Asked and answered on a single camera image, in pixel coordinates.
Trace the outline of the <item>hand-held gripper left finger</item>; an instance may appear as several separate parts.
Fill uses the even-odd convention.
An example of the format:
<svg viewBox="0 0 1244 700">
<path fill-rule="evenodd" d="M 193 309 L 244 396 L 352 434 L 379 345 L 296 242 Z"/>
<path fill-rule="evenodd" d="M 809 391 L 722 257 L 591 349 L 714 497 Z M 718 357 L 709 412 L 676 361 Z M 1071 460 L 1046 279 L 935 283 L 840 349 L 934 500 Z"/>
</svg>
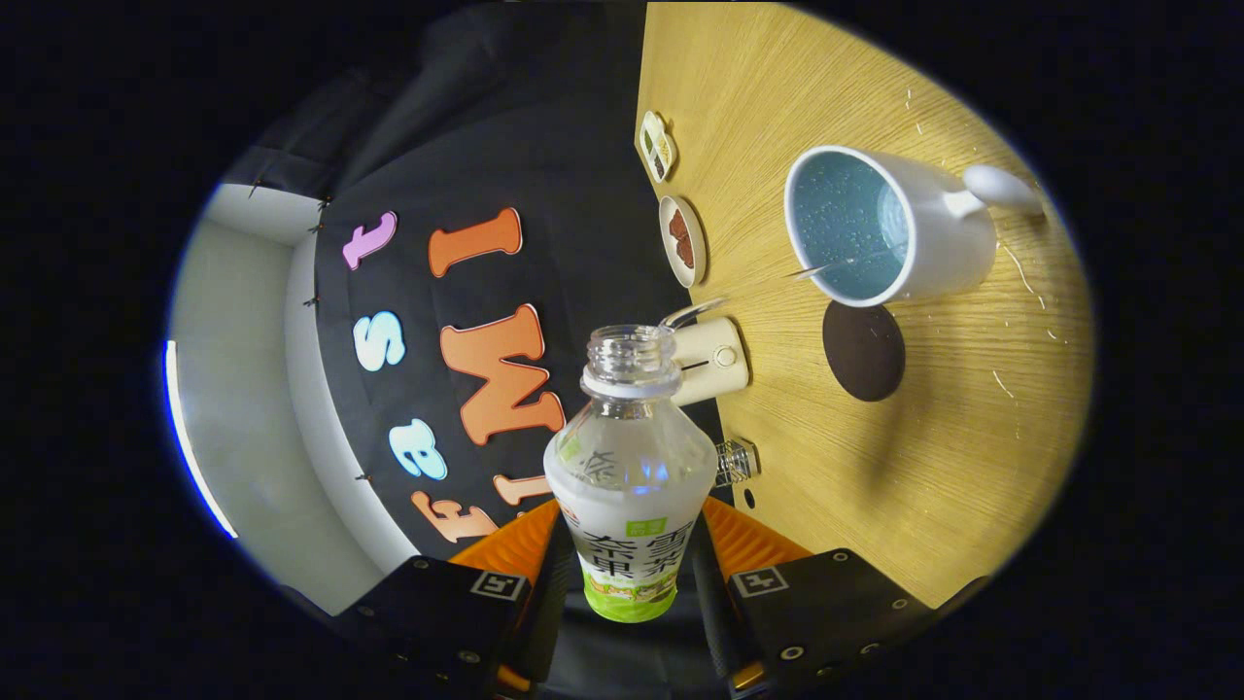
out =
<svg viewBox="0 0 1244 700">
<path fill-rule="evenodd" d="M 530 698 L 546 681 L 572 541 L 556 502 L 520 515 L 449 561 L 413 557 L 336 615 L 430 698 Z"/>
</svg>

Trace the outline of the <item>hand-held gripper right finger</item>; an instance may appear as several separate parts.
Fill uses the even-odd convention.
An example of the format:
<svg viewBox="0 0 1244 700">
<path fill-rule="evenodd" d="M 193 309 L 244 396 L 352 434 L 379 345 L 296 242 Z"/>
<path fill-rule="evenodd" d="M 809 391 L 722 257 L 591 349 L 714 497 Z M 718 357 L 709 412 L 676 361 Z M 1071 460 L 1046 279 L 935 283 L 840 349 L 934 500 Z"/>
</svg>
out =
<svg viewBox="0 0 1244 700">
<path fill-rule="evenodd" d="M 730 695 L 824 691 L 938 619 L 853 550 L 814 553 L 718 499 L 695 522 L 690 569 Z"/>
</svg>

